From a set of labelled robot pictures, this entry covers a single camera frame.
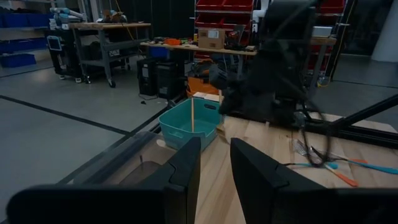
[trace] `wooden tabletop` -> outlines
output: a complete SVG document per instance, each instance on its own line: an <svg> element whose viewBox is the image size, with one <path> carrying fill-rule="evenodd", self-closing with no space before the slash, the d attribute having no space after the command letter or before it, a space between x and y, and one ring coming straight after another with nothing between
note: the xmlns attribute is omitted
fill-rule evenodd
<svg viewBox="0 0 398 224"><path fill-rule="evenodd" d="M311 38L312 45L335 45L335 38L322 38L322 37L313 37ZM150 44L150 43L141 43L142 46L151 46L151 47L165 47L167 49L181 49L181 50L192 50L192 51L203 51L203 52L212 52L212 53L221 53L221 54L235 54L235 55L249 55L254 56L257 54L256 51L244 51L244 50L227 50L227 49L206 49L201 48L193 44L183 44L183 45L168 45L168 44Z"/></svg>
<svg viewBox="0 0 398 224"><path fill-rule="evenodd" d="M333 121L339 116L327 115L326 118ZM394 128L388 124L361 121L356 125L395 132ZM306 158L293 151L291 140L301 139L301 134L296 131L230 117L226 118L224 126L227 138L243 139L280 163L307 162ZM307 133L307 137L309 144L319 149L323 147L324 136ZM332 151L350 158L366 159L370 164L398 166L398 151L393 149L333 138ZM343 161L337 163L338 170L358 181L360 187L398 187L398 175L348 165ZM325 187L350 187L326 169L311 167L292 167L292 169ZM245 223L232 176L229 145L219 137L216 137L201 155L201 176L195 223Z"/></svg>
<svg viewBox="0 0 398 224"><path fill-rule="evenodd" d="M130 23L100 23L100 22L76 22L76 23L69 23L69 28L71 29L94 29L94 30L103 30L103 29L120 29L120 28L127 28L127 27L149 27L150 24L148 23L137 23L137 22L130 22Z"/></svg>
<svg viewBox="0 0 398 224"><path fill-rule="evenodd" d="M221 54L252 55L252 56L257 54L257 52L248 52L248 51L243 51L243 50L206 49L206 48L198 47L193 44L168 45L168 44L141 43L141 45L142 46L151 46L151 47L165 47L167 49L181 49L181 50L213 52L213 53L221 53Z"/></svg>

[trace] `white wall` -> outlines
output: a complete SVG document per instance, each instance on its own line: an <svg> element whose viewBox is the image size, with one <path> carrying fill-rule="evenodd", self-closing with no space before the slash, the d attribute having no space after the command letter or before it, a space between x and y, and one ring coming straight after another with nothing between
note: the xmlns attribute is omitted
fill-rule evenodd
<svg viewBox="0 0 398 224"><path fill-rule="evenodd" d="M398 62L398 0L392 3L372 59L380 62Z"/></svg>

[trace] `metal cart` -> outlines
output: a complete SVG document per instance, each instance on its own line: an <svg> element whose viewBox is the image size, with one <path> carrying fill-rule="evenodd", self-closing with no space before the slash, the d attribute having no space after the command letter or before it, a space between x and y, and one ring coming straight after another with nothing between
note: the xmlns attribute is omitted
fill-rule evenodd
<svg viewBox="0 0 398 224"><path fill-rule="evenodd" d="M128 28L139 28L143 27L146 29L145 31L145 39L137 39L137 40L127 40L121 42L113 42L109 43L106 41L105 30L110 29L128 29ZM110 51L114 50L122 50L129 49L132 47L139 47L141 42L145 42L149 40L149 27L148 23L120 23L120 24L106 24L106 23L96 23L96 22L81 22L81 23L72 23L69 24L69 28L73 29L73 35L75 36L76 49L80 61L80 67L83 72L83 77L87 82L90 77L87 75L86 66L85 65L94 65L105 68L106 79L108 80L109 86L111 88L116 87L116 83L112 79L111 74L111 66L110 63L123 60L129 57L134 56L135 54L128 55L117 55L117 56L109 56ZM86 60L83 48L80 40L80 33L78 32L80 29L83 30L97 30L99 36L99 42L101 45L102 59L101 60Z"/></svg>

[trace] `black floor stripe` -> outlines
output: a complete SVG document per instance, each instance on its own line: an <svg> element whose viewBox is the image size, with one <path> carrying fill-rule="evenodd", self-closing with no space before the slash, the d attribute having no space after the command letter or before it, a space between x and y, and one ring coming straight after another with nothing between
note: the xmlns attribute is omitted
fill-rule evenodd
<svg viewBox="0 0 398 224"><path fill-rule="evenodd" d="M114 128L114 127L111 127L111 126L108 126L108 125L105 125L105 124L100 124L100 123L97 123L95 121L90 121L88 119L79 118L79 117L76 117L76 116L73 116L73 115L70 115L70 114L62 113L60 111L55 111L55 110L51 110L51 109L48 109L48 108L44 108L42 106L34 105L32 103L28 103L28 102L25 102L25 101L22 101L22 100L17 100L17 99L8 97L8 96L0 95L0 99L8 100L8 101L11 101L11 102L14 102L14 103L18 103L20 105L28 106L30 108L34 108L34 109L37 109L37 110L41 110L41 111L44 111L44 112L55 114L55 115L58 115L58 116L61 116L61 117L64 117L64 118L69 118L69 119L72 119L72 120L75 120L75 121L79 121L79 122L82 122L82 123L85 123L85 124L89 124L89 125L92 125L92 126L96 126L97 128L102 128L102 129L105 129L105 130L108 130L108 131L113 131L113 132L118 133L118 134L127 135L127 134L130 133L130 132L122 130L122 129Z"/></svg>
<svg viewBox="0 0 398 224"><path fill-rule="evenodd" d="M32 71L26 71L26 72L20 72L20 73L5 75L5 76L1 76L0 78L11 77L11 76L14 76L14 75L22 75L22 74L25 74L25 73L36 72L36 71L45 70L45 69L49 69L49 68L53 68L53 66L49 66L49 67L45 67L45 68L39 68L39 69L32 70Z"/></svg>
<svg viewBox="0 0 398 224"><path fill-rule="evenodd" d="M376 87L398 89L398 87L394 87L394 86L383 86L383 85L366 84L366 83L358 83L358 82L350 82L350 81L342 81L342 80L333 80L333 82L342 82L342 83L351 83L351 84L358 84L358 85L367 85L367 86L376 86Z"/></svg>

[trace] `metal frame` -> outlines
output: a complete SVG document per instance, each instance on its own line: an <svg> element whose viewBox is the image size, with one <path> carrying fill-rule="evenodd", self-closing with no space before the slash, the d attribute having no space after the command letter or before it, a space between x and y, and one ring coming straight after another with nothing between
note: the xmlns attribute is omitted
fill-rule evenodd
<svg viewBox="0 0 398 224"><path fill-rule="evenodd" d="M305 130L317 134L329 132L333 137L373 144L376 146L389 147L398 150L398 134L376 129L362 128L353 126L358 121L362 121L370 116L381 113L389 108L398 105L398 94L380 101L368 108L345 118L337 119L333 122L326 122L319 119L306 119Z"/></svg>
<svg viewBox="0 0 398 224"><path fill-rule="evenodd" d="M95 65L95 66L99 66L99 67L104 67L106 79L107 79L110 87L114 88L116 86L116 84L112 78L110 63L113 61L116 61L116 60L122 60L122 59L125 59L128 57L132 57L136 54L123 55L123 56L118 56L118 57L110 57L108 52L113 51L113 50L128 49L131 47L139 47L141 42L149 40L149 27L143 27L143 28L146 29L146 31L145 31L146 39L144 39L144 40L138 40L138 39L137 40L129 40L129 41L123 41L123 42L116 42L116 43L108 43L106 41L106 37L105 37L105 30L103 30L103 29L98 30L99 44L101 46L101 52L102 52L102 60L85 60L84 59L83 47L81 44L79 31L78 31L78 29L73 29L73 35L75 36L76 49L77 49L77 54L78 54L79 61L80 61L80 67L81 67L81 71L83 72L83 77L84 77L85 81L87 83L90 82L90 77L87 75L87 72L86 72L86 65Z"/></svg>

